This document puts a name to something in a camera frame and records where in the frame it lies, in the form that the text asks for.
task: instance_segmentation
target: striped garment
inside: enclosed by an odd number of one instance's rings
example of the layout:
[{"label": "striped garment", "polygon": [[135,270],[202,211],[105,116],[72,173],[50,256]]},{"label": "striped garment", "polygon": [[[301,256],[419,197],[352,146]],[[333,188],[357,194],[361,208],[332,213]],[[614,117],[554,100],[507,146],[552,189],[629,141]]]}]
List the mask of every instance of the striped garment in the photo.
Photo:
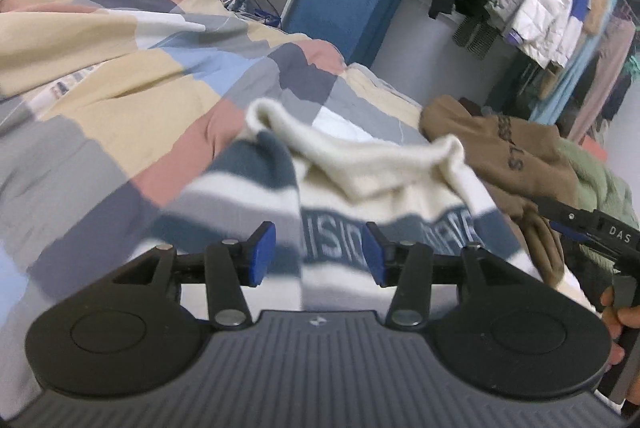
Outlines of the striped garment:
[{"label": "striped garment", "polygon": [[[457,140],[429,145],[420,108],[332,45],[245,22],[219,0],[2,0],[9,9],[2,417],[40,392],[24,354],[34,319],[160,240],[200,251],[272,220],[278,252],[247,293],[254,312],[384,312],[389,291],[360,247],[366,220],[441,253],[480,240],[534,272]],[[200,298],[183,291],[196,314]]]}]

